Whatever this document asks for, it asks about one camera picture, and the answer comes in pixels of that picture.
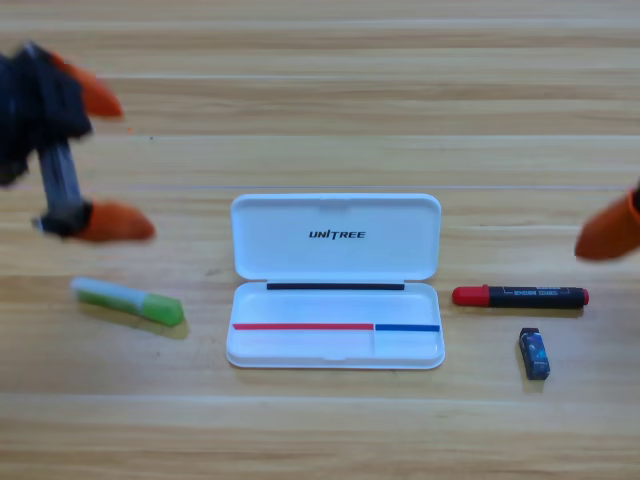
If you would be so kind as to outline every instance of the glue stick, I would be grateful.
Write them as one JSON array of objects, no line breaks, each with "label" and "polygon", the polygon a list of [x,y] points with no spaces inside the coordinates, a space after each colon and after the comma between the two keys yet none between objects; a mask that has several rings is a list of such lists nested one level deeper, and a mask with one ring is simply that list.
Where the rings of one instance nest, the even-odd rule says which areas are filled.
[{"label": "glue stick", "polygon": [[184,320],[182,304],[175,298],[85,277],[74,278],[71,290],[80,302],[139,315],[167,327]]}]

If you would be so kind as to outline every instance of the white case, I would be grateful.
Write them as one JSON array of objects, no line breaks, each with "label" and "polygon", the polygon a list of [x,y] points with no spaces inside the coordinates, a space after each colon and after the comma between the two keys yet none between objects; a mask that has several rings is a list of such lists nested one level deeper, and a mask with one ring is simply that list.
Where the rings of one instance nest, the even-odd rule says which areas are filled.
[{"label": "white case", "polygon": [[251,368],[430,369],[445,357],[442,210],[424,194],[244,195],[227,358]]}]

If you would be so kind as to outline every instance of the blue eraser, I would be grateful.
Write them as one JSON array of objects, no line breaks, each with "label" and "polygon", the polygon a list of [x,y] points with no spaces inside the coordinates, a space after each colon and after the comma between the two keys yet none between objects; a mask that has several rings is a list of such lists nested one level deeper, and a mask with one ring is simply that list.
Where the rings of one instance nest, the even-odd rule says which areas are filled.
[{"label": "blue eraser", "polygon": [[529,380],[546,380],[551,373],[542,335],[537,328],[523,328],[518,341]]}]

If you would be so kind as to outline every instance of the unitree logo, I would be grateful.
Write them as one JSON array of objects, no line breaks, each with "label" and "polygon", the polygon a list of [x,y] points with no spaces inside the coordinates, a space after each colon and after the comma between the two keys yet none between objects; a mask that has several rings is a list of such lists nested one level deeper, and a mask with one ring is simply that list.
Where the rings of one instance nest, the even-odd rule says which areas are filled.
[{"label": "unitree logo", "polygon": [[327,230],[326,232],[309,232],[309,238],[330,238],[335,240],[336,238],[364,238],[366,232],[332,232]]}]

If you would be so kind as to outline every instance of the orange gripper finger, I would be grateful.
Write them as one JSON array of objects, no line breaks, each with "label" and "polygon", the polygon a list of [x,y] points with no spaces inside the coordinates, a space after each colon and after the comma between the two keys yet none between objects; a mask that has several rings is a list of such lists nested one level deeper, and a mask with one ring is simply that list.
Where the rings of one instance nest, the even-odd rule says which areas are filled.
[{"label": "orange gripper finger", "polygon": [[53,64],[82,86],[82,100],[87,113],[98,117],[122,117],[122,105],[111,90],[88,70],[76,67],[57,53],[52,53]]},{"label": "orange gripper finger", "polygon": [[575,253],[583,260],[614,260],[640,247],[640,212],[635,191],[613,202],[582,229]]},{"label": "orange gripper finger", "polygon": [[89,225],[75,238],[91,243],[145,241],[155,227],[137,208],[122,203],[94,203]]}]

